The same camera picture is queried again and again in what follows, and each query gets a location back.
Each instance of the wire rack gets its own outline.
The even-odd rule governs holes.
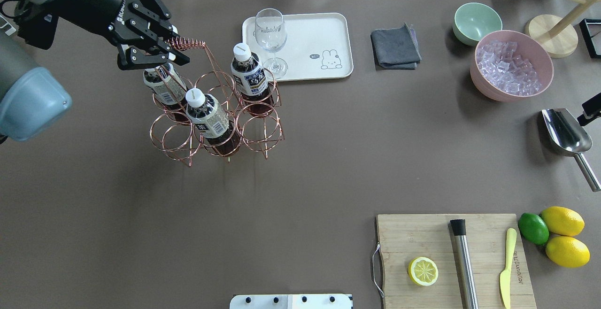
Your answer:
[[[197,127],[187,118],[185,107],[181,103],[178,102],[174,108],[168,108],[161,104],[153,94],[153,101],[162,110],[162,113],[150,126],[152,144],[170,159],[182,162],[188,167],[193,165],[193,157],[201,149],[209,155],[223,157],[230,161],[230,157],[243,147],[261,153],[267,160],[268,151],[284,140],[284,131],[276,110],[281,106],[277,81],[268,82],[271,95],[259,101],[248,100],[238,91],[234,78],[221,70],[204,42],[177,40],[171,44],[180,50],[202,48],[206,52],[212,71],[202,74],[195,82],[186,77],[180,77],[180,82],[166,67],[163,69],[172,80],[180,82],[183,89],[200,88],[204,93],[213,95],[227,113],[233,131],[223,142],[209,144]],[[159,77],[164,82],[167,80],[160,74]],[[253,106],[261,106],[264,112],[259,115],[250,113],[249,109]]]

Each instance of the green lime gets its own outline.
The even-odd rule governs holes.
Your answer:
[[[524,239],[535,245],[544,245],[549,240],[549,228],[540,216],[531,213],[524,213],[517,222],[517,227]]]

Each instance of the metal ice scoop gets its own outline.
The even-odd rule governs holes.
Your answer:
[[[541,113],[555,148],[564,156],[573,156],[592,191],[601,191],[599,180],[583,154],[593,145],[588,133],[565,108],[544,109]]]

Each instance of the stainless steel muddler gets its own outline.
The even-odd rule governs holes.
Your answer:
[[[478,309],[472,262],[470,262],[470,251],[468,250],[468,237],[465,232],[465,219],[451,220],[451,228],[455,235],[455,247],[461,264],[464,305],[467,309]]]

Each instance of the yellow lemon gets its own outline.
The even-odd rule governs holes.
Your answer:
[[[431,286],[438,279],[438,267],[427,257],[416,257],[409,263],[409,278],[415,284]]]
[[[564,207],[549,207],[540,213],[549,232],[565,236],[576,236],[584,228],[584,220],[577,212]]]
[[[545,252],[551,261],[567,268],[582,267],[591,259],[588,247],[569,236],[556,236],[550,239]]]

